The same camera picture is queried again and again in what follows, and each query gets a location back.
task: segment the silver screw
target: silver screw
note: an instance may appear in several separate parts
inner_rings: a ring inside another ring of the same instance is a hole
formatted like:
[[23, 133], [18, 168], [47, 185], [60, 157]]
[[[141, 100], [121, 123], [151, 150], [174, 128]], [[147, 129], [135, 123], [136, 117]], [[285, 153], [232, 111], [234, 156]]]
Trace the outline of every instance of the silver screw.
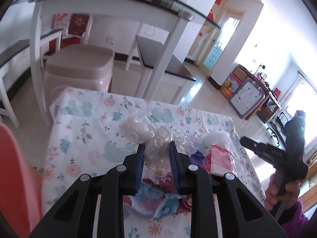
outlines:
[[119, 165], [119, 166], [117, 166], [117, 171], [118, 172], [123, 172], [123, 171], [125, 171], [126, 170], [126, 166], [125, 165]]
[[226, 178], [227, 178], [228, 180], [233, 180], [233, 179], [235, 178], [235, 175], [232, 174], [232, 173], [226, 173]]
[[81, 180], [81, 181], [88, 181], [88, 180], [89, 180], [89, 175], [87, 175], [87, 174], [82, 175], [82, 176], [80, 177], [80, 180]]
[[198, 166], [191, 164], [191, 165], [188, 166], [188, 169], [191, 170], [191, 171], [197, 171], [198, 170]]

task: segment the white tablecloth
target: white tablecloth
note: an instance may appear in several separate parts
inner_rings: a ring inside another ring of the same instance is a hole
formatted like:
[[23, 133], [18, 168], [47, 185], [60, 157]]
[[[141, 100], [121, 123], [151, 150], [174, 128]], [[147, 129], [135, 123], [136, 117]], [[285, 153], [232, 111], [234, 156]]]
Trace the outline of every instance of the white tablecloth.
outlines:
[[[137, 145], [119, 132], [118, 123], [136, 109], [157, 128], [177, 126], [187, 135], [214, 130], [230, 134], [235, 151], [237, 177], [261, 202], [264, 192], [252, 162], [240, 146], [230, 117], [191, 108], [75, 88], [67, 88], [52, 104], [53, 127], [47, 149], [42, 190], [45, 214], [83, 173], [103, 175], [136, 151]], [[191, 214], [170, 215], [159, 220], [125, 212], [125, 237], [189, 237]]]

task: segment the person's arm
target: person's arm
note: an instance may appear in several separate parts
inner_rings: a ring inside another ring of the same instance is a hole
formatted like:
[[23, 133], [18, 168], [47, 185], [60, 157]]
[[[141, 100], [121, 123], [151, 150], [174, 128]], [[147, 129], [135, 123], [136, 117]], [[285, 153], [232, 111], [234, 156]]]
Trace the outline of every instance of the person's arm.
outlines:
[[302, 202], [298, 200], [299, 185], [297, 182], [286, 184], [285, 190], [290, 193], [289, 196], [277, 196], [278, 190], [275, 186], [276, 175], [270, 177], [268, 189], [265, 192], [266, 199], [264, 206], [268, 211], [273, 209], [278, 200], [288, 200], [284, 212], [278, 220], [278, 223], [284, 229], [289, 238], [296, 238], [306, 226], [308, 219], [302, 212]]

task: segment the doorway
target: doorway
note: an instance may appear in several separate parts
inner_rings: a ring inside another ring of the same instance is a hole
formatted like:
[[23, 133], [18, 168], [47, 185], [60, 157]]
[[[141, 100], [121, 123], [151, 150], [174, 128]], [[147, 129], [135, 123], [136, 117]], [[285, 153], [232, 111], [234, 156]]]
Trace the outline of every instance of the doorway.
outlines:
[[221, 31], [214, 31], [211, 34], [210, 41], [206, 44], [204, 52], [199, 58], [198, 68], [207, 77], [211, 74], [213, 67], [236, 31], [241, 17], [242, 15], [239, 14], [225, 12], [220, 18]]

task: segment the curtain rod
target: curtain rod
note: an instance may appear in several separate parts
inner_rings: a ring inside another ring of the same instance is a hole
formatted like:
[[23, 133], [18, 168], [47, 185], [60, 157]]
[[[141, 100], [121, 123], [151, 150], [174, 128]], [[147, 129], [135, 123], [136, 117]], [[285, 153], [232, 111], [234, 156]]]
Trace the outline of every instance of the curtain rod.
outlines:
[[317, 92], [316, 88], [310, 83], [311, 81], [308, 80], [300, 71], [297, 71], [297, 72], [308, 82], [308, 84], [315, 90], [315, 92]]

